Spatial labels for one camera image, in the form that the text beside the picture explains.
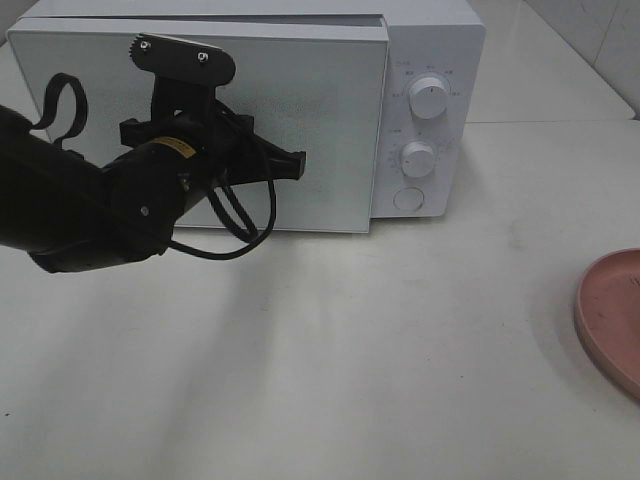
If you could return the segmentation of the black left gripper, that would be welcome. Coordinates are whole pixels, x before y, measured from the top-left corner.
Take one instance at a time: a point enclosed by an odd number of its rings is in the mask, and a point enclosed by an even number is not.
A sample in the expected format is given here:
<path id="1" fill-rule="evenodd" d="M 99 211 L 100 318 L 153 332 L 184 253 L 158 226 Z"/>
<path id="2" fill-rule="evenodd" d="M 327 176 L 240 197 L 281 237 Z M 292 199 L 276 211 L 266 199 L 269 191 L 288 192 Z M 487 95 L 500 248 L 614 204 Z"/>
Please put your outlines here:
<path id="1" fill-rule="evenodd" d="M 253 125 L 216 96 L 232 74 L 156 74 L 147 121 L 120 123 L 118 186 L 204 190 L 254 181 L 300 180 L 306 152 L 253 135 Z"/>

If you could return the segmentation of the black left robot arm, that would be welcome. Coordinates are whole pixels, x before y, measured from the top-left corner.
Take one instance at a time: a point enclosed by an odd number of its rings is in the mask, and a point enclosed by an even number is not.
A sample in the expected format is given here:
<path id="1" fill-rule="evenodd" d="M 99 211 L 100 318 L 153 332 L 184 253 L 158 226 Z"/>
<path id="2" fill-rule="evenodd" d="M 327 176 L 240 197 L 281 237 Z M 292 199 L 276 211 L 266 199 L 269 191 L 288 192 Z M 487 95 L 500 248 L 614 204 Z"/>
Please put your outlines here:
<path id="1" fill-rule="evenodd" d="M 235 187 L 298 180 L 306 155 L 289 152 L 256 134 L 253 120 L 221 102 L 209 123 L 177 113 L 162 120 L 121 124 L 127 151 L 99 167 L 80 153 L 38 137 L 55 120 L 59 98 L 70 88 L 76 100 L 69 137 L 88 117 L 80 81 L 59 73 L 48 82 L 43 113 L 31 122 L 1 111 L 1 242 L 24 251 L 43 270 L 75 273 L 147 260 L 175 250 L 205 260 L 217 252 L 174 239 L 177 221 L 207 201 L 223 227 L 249 253 L 269 235 L 242 206 Z"/>

